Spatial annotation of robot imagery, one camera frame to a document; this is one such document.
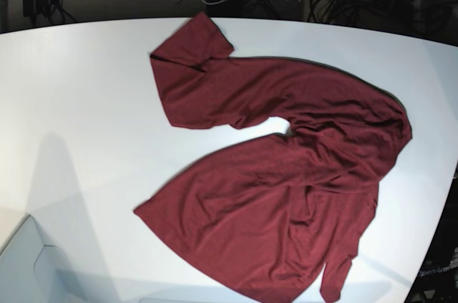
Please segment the dark red t-shirt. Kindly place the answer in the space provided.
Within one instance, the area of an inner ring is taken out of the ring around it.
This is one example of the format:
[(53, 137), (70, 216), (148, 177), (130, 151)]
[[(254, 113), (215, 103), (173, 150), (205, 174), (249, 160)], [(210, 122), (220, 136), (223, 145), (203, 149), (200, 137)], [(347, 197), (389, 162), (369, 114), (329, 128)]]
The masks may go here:
[(380, 180), (411, 140), (392, 95), (298, 59), (234, 57), (205, 14), (150, 55), (174, 127), (243, 129), (270, 117), (291, 134), (233, 145), (193, 163), (135, 214), (178, 256), (259, 302), (292, 302), (317, 277), (339, 300)]

